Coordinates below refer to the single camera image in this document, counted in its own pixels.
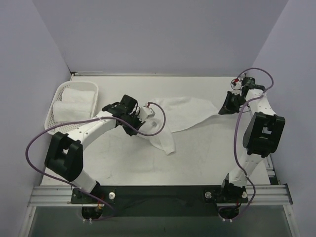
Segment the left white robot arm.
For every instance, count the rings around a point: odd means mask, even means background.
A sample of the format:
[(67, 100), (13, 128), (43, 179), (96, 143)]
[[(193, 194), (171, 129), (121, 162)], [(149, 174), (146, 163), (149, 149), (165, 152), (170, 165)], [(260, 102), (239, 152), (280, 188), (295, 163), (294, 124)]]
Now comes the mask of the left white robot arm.
[(124, 95), (121, 101), (106, 105), (88, 122), (67, 133), (57, 132), (52, 136), (45, 159), (45, 167), (65, 180), (82, 188), (82, 197), (88, 203), (101, 196), (100, 184), (83, 170), (83, 151), (105, 132), (122, 126), (126, 134), (133, 136), (152, 112), (141, 107), (135, 112), (138, 102)]

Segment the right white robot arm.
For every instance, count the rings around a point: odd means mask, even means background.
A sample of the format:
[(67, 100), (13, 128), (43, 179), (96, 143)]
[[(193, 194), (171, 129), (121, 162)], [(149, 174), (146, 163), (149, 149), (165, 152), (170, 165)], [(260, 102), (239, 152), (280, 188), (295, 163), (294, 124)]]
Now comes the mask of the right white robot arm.
[(219, 197), (224, 202), (247, 198), (248, 178), (264, 158), (277, 150), (285, 126), (285, 118), (271, 108), (265, 87), (257, 85), (255, 78), (233, 79), (231, 88), (218, 114), (241, 114), (249, 108), (252, 117), (242, 139), (244, 151), (241, 157), (235, 158), (236, 167), (219, 189)]

